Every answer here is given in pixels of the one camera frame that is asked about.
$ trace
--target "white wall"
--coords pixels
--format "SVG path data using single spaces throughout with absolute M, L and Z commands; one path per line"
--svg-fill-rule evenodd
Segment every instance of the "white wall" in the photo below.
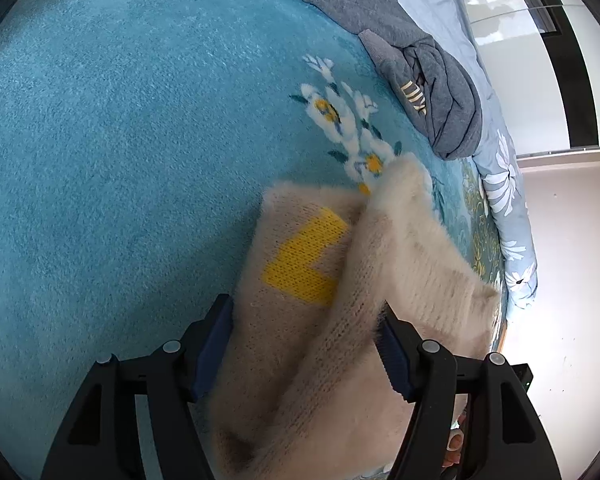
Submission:
M 503 352 L 530 364 L 529 397 L 563 480 L 576 480 L 600 450 L 600 162 L 523 171 L 538 301 Z
M 524 0 L 464 0 L 519 155 L 570 148 L 558 79 Z

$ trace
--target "bed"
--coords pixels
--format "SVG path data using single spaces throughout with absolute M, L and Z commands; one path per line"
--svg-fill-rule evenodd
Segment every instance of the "bed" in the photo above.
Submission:
M 454 8 L 456 30 L 407 10 L 467 48 Z M 364 148 L 333 141 L 335 114 L 358 136 L 368 123 Z M 39 476 L 98 354 L 144 355 L 232 291 L 265 188 L 368 193 L 406 152 L 502 291 L 496 346 L 508 293 L 478 166 L 433 155 L 356 36 L 300 0 L 19 0 L 0 26 L 0 448 L 14 468 Z

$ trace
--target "window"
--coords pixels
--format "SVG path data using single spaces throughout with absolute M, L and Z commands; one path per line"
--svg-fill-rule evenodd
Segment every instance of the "window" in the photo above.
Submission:
M 546 3 L 543 0 L 524 1 L 541 35 L 559 33 L 552 17 L 551 9 L 545 7 Z

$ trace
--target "yellow knit patch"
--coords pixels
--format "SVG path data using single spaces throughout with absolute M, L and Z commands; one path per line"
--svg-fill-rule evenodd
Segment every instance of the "yellow knit patch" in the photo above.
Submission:
M 262 272 L 262 281 L 300 300 L 330 306 L 338 282 L 310 266 L 347 228 L 342 218 L 323 207 L 318 216 L 280 246 L 276 258 Z

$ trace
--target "light blue bedsheet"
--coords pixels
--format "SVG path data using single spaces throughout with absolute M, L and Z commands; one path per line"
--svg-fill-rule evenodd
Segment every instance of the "light blue bedsheet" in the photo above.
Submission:
M 454 56 L 474 80 L 482 105 L 482 139 L 474 155 L 506 259 L 507 318 L 532 305 L 538 287 L 536 253 L 522 174 L 500 103 L 481 66 L 462 0 L 398 0 L 413 20 Z

